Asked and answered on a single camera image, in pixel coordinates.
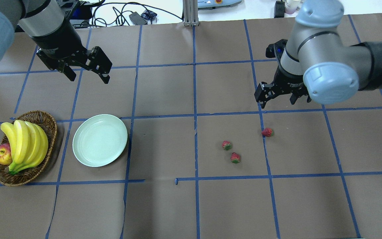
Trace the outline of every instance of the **black device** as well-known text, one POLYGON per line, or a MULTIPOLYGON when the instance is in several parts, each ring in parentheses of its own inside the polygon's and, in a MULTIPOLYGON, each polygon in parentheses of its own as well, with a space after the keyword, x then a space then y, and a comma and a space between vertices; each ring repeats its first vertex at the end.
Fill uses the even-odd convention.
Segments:
POLYGON ((129 18, 135 25, 147 25, 147 21, 142 18, 138 12, 134 12, 129 15, 129 18))
POLYGON ((285 15, 285 2, 276 1, 274 18, 283 18, 284 15, 285 15))

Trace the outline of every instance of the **strawberry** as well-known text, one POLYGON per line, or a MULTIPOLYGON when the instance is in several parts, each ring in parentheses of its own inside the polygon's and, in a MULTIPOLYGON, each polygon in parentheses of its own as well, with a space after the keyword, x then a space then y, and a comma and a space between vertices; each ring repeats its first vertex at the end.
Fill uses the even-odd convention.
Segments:
POLYGON ((229 142, 229 141, 224 141, 224 142, 222 143, 222 148, 223 148, 224 150, 230 150, 230 149, 232 148, 232 144, 231 144, 231 142, 229 142))
POLYGON ((262 131, 262 135, 266 137, 271 137, 273 135, 273 130, 271 128, 265 128, 262 131))
POLYGON ((239 163, 241 162, 241 156, 237 153, 232 153, 231 155, 231 162, 233 163, 239 163))

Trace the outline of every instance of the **red apple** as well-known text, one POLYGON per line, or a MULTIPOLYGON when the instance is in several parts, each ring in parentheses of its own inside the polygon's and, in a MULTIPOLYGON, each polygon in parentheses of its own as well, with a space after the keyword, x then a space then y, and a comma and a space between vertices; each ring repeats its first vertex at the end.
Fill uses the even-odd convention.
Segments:
POLYGON ((0 145, 0 164, 10 165, 12 161, 10 144, 5 143, 0 145))

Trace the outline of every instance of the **wicker basket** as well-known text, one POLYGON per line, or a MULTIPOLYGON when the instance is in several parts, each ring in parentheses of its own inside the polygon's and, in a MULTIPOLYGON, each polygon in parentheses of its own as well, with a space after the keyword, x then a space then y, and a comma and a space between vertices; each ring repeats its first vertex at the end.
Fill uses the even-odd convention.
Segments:
MULTIPOLYGON (((57 136, 57 123, 47 112, 43 111, 30 111, 20 115, 16 118, 17 120, 28 121, 34 124, 39 125, 45 132, 48 137, 48 152, 44 160, 36 167, 27 168, 20 171, 16 175, 8 174, 4 171, 7 167, 6 165, 0 164, 0 182, 5 186, 20 186, 24 185, 32 180, 34 180, 41 172, 45 169, 48 164, 49 159, 51 158, 51 153, 54 148, 57 136)), ((1 144, 7 143, 7 136, 4 135, 1 144)))

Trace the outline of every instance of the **plate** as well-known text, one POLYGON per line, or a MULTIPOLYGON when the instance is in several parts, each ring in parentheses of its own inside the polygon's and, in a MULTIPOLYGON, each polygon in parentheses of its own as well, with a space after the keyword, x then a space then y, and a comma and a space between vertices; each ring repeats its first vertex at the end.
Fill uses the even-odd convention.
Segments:
POLYGON ((73 137, 76 159, 89 167, 101 167, 120 156, 128 140, 125 124, 114 115, 96 115, 81 124, 73 137))

